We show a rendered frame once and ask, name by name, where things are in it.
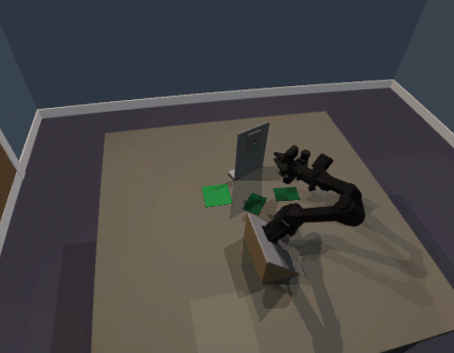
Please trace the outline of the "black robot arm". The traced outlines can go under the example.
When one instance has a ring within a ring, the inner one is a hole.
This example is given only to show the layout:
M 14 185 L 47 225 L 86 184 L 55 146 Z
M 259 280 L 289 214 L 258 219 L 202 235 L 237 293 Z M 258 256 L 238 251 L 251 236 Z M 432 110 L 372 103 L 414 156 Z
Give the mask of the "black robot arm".
M 278 244 L 285 236 L 294 236 L 303 223 L 338 221 L 346 226 L 356 227 L 364 221 L 366 213 L 361 191 L 354 184 L 326 172 L 332 162 L 331 157 L 321 153 L 312 164 L 313 170 L 307 169 L 302 180 L 309 184 L 309 191 L 316 190 L 317 186 L 320 190 L 331 190 L 340 194 L 339 201 L 334 206 L 318 208 L 303 209 L 298 203 L 283 206 L 271 222 L 262 226 L 270 242 Z

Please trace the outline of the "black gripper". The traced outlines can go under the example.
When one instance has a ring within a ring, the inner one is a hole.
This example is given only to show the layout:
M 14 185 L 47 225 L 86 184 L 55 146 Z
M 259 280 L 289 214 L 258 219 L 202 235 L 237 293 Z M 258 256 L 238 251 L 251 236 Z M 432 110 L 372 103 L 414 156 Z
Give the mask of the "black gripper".
M 282 175 L 288 175 L 288 177 L 283 178 L 283 182 L 286 184 L 291 184 L 295 178 L 297 180 L 302 180 L 302 176 L 308 168 L 308 164 L 301 164 L 298 160 L 294 160 L 299 153 L 299 148 L 296 145 L 292 145 L 285 153 L 275 152 L 274 155 L 277 158 L 274 158 L 279 170 Z

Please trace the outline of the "green square mat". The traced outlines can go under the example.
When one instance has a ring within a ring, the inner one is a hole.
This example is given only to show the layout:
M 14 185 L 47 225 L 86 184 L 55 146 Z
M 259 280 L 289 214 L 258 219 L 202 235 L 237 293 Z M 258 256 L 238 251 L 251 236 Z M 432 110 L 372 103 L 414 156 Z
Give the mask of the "green square mat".
M 204 186 L 202 187 L 202 192 L 206 207 L 232 204 L 227 183 Z

